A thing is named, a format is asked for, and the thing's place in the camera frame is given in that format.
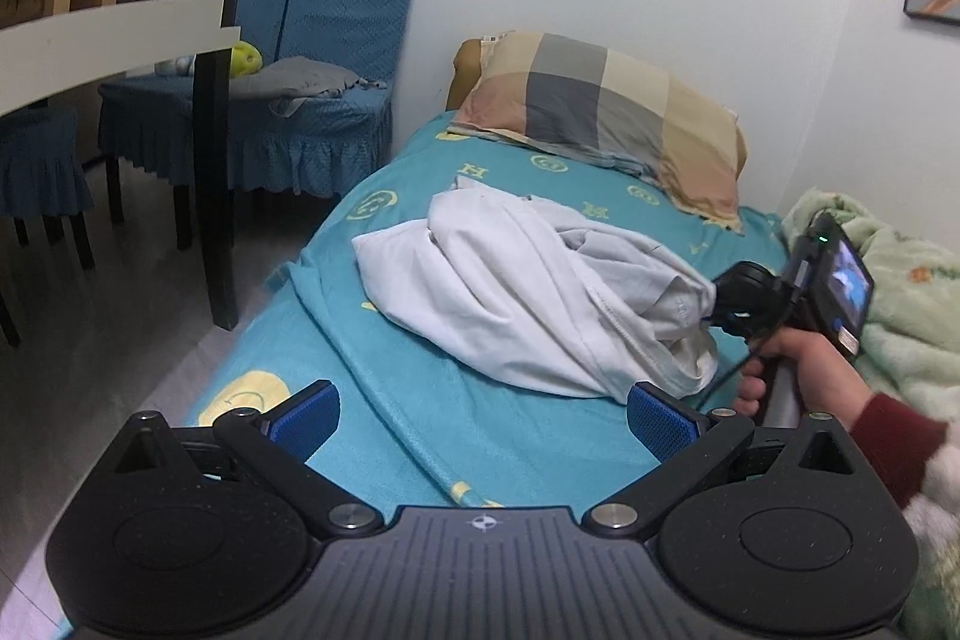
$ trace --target plaid pillow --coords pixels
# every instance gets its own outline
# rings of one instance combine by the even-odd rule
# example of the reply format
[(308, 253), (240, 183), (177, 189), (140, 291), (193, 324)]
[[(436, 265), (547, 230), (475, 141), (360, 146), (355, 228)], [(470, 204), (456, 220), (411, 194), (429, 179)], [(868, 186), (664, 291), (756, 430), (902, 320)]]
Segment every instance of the plaid pillow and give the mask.
[(740, 230), (747, 150), (730, 110), (662, 68), (556, 34), (488, 37), (480, 66), (451, 131), (626, 172), (680, 210)]

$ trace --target blue gripper pad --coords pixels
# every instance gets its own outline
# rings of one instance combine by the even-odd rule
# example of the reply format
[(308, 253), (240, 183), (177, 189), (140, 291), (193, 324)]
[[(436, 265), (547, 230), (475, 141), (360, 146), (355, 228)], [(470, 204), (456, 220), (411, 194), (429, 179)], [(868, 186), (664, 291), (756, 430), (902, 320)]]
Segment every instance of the blue gripper pad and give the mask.
[(317, 452), (340, 423), (337, 386), (318, 380), (264, 413), (264, 434), (287, 453), (306, 461)]
[(656, 399), (639, 384), (627, 395), (627, 425), (634, 437), (661, 462), (699, 437), (693, 421)]

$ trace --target metal screw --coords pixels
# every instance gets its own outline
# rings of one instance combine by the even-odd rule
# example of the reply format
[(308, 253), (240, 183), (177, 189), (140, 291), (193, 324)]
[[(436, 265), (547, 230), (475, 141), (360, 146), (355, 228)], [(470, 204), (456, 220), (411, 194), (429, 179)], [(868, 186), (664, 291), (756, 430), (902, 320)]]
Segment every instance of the metal screw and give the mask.
[(635, 509), (628, 504), (620, 504), (618, 501), (597, 504), (597, 507), (590, 511), (590, 518), (606, 528), (629, 527), (629, 525), (635, 523), (638, 517), (640, 516), (637, 515)]
[(361, 528), (371, 525), (376, 520), (376, 513), (366, 504), (348, 501), (330, 510), (328, 518), (331, 524), (340, 528)]

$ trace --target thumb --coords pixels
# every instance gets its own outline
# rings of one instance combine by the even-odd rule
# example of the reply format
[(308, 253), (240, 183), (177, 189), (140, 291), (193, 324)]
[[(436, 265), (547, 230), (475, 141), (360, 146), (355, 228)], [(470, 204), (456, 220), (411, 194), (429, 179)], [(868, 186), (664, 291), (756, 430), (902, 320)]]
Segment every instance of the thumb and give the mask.
[(785, 356), (798, 362), (808, 349), (810, 340), (815, 339), (816, 336), (813, 332), (784, 326), (763, 344), (760, 355), (763, 357)]

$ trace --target crumpled white garment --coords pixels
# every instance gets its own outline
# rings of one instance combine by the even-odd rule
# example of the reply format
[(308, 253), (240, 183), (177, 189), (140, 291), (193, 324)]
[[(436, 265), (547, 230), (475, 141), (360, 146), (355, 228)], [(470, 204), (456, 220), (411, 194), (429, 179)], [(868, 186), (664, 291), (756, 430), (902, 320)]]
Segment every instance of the crumpled white garment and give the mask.
[(483, 374), (546, 393), (675, 396), (717, 367), (712, 282), (654, 239), (457, 177), (425, 220), (353, 240), (376, 308)]

